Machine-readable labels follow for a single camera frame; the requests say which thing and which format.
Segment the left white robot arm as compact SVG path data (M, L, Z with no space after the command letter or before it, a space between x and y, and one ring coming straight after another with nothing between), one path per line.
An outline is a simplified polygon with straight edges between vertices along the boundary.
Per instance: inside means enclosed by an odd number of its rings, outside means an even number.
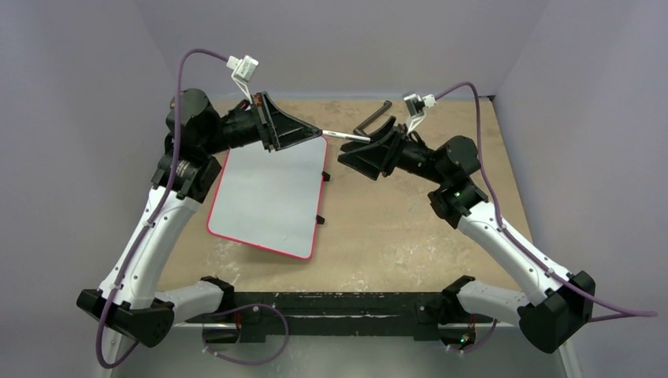
M132 239L99 287L82 290L76 301L102 330L145 347L157 346L175 323L203 314L224 322L234 314L233 287L212 276L172 293L157 292L180 233L221 172L217 154L252 143L279 151L322 135L279 109L265 92L220 115L203 91L190 88L173 98L165 122L165 152Z

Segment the red framed whiteboard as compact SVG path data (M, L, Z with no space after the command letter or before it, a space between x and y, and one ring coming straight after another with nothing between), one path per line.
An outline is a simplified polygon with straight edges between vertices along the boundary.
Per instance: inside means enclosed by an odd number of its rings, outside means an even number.
M323 137L268 152L230 150L206 222L222 239L309 260L314 251L328 143Z

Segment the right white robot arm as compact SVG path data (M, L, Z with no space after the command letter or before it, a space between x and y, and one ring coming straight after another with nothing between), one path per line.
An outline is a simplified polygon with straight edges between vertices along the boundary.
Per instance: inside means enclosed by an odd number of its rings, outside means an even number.
M428 194L435 215L481 246L520 288L462 276L442 292L443 321L485 315L519 328L536 349L551 354L592 319L594 279L552 261L498 215L473 181L481 162L472 139L456 135L433 150L390 117L367 142L344 143L337 160L371 180L401 169L436 183Z

